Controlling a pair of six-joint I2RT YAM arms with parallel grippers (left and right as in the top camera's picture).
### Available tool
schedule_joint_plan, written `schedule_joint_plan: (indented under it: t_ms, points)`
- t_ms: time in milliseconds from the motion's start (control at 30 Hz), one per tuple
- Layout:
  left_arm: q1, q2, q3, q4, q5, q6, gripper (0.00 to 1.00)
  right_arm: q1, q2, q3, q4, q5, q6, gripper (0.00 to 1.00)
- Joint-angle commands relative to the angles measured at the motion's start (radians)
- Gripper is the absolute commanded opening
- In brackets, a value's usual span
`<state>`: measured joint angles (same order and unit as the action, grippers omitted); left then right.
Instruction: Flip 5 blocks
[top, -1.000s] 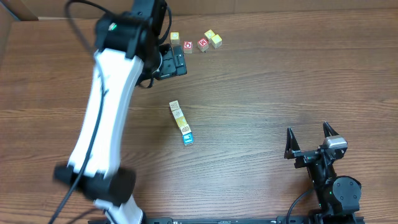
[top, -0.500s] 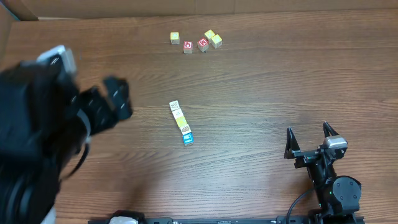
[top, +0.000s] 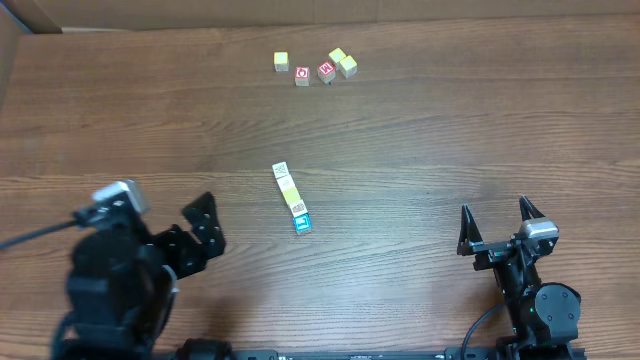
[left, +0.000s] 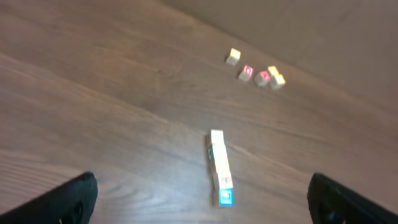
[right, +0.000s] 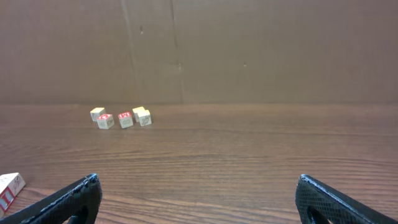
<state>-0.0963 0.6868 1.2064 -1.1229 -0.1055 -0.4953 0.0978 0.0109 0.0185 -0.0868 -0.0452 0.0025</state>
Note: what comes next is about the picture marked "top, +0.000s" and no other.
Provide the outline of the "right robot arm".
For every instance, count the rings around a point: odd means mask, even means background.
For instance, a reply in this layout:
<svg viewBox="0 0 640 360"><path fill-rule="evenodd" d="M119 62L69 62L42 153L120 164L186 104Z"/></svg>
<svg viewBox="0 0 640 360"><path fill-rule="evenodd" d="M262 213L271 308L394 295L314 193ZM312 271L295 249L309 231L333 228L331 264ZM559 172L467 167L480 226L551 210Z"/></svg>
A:
<svg viewBox="0 0 640 360"><path fill-rule="evenodd" d="M508 240L486 243L467 205L461 208L457 253L474 258L476 271L491 270L503 302L476 320L465 334L459 359L584 359L573 349L578 338L581 295L558 282L544 283L536 262L550 255L559 240L559 227L526 196L519 198L521 226ZM513 334L496 340L492 348L470 348L476 329L505 309Z"/></svg>

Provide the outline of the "white block blue letter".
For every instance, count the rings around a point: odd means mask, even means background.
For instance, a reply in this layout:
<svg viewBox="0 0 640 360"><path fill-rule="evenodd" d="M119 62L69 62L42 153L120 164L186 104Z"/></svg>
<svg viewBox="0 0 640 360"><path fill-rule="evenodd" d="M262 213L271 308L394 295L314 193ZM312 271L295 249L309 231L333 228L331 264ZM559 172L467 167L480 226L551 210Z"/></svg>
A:
<svg viewBox="0 0 640 360"><path fill-rule="evenodd" d="M294 217L293 224L298 235L310 232L312 230L311 217L308 213Z"/></svg>

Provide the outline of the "white picture block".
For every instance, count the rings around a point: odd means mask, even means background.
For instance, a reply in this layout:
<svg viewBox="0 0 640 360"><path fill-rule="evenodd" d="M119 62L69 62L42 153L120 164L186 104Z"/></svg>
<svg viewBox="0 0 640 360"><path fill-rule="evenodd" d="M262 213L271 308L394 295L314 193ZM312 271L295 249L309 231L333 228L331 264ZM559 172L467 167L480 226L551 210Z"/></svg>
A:
<svg viewBox="0 0 640 360"><path fill-rule="evenodd" d="M290 175L288 165L285 161L272 165L274 177L280 179Z"/></svg>

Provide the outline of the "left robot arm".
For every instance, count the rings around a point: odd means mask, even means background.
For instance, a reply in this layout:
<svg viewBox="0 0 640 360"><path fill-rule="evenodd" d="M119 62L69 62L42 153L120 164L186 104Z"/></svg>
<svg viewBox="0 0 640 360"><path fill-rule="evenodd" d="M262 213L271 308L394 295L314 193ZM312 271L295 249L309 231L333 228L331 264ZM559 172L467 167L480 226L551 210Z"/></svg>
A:
<svg viewBox="0 0 640 360"><path fill-rule="evenodd" d="M148 359L163 331L178 280L205 270L226 241L214 196L182 210L188 231L173 224L153 234L129 192L99 197L75 212L93 228L74 247L65 290L71 305L54 333L54 359Z"/></svg>

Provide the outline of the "white block yellow sides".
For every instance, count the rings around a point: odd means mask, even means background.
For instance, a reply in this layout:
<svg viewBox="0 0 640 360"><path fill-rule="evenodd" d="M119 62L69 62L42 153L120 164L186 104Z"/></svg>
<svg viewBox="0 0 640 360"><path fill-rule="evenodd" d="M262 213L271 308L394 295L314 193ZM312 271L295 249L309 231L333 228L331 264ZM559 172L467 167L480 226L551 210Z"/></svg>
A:
<svg viewBox="0 0 640 360"><path fill-rule="evenodd" d="M292 202L289 205L290 211L292 213L293 217L299 217L302 216L304 214L308 213L306 204L304 203L304 201L302 199L296 201L296 202Z"/></svg>

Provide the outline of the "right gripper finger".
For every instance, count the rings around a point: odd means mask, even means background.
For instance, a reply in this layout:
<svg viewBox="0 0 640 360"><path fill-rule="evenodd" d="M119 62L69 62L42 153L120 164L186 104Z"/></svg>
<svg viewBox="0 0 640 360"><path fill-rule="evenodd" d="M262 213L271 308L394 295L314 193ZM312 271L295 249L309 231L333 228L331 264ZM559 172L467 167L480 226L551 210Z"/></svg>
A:
<svg viewBox="0 0 640 360"><path fill-rule="evenodd" d="M461 208L461 226L457 243L457 254L461 256L473 255L477 247L484 244L477 224L470 208L464 204Z"/></svg>
<svg viewBox="0 0 640 360"><path fill-rule="evenodd" d="M526 195L521 195L519 197L519 207L523 221L544 217L544 214L536 208Z"/></svg>

